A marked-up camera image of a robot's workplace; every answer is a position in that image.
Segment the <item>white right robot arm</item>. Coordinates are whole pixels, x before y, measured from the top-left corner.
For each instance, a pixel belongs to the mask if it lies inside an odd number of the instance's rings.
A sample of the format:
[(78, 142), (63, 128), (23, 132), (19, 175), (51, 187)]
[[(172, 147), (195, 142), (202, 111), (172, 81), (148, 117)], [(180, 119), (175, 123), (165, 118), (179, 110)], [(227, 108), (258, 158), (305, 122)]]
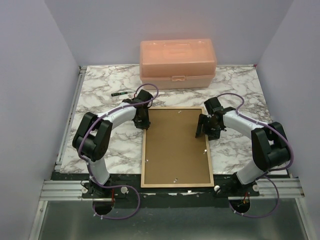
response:
[(279, 122), (265, 123), (239, 112), (239, 108), (223, 107), (217, 97), (204, 102), (207, 114), (198, 117), (196, 138), (206, 135), (208, 140), (218, 140), (222, 131), (233, 129), (251, 141), (252, 159), (242, 169), (233, 173), (225, 185), (214, 186), (214, 191), (241, 196), (249, 185), (270, 172), (291, 166), (294, 153), (284, 128)]

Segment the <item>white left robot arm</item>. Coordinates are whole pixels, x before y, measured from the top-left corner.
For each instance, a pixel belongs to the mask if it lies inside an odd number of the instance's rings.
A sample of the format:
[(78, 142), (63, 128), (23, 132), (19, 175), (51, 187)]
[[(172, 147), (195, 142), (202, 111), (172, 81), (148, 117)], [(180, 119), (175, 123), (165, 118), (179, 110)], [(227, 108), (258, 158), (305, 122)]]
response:
[(132, 121), (137, 129), (150, 127), (149, 103), (155, 97), (146, 90), (140, 90), (132, 99), (123, 100), (117, 107), (94, 114), (87, 112), (74, 135), (72, 146), (79, 158), (85, 161), (93, 191), (101, 198), (110, 194), (111, 188), (132, 189), (128, 185), (111, 185), (104, 156), (108, 150), (112, 130), (125, 122)]

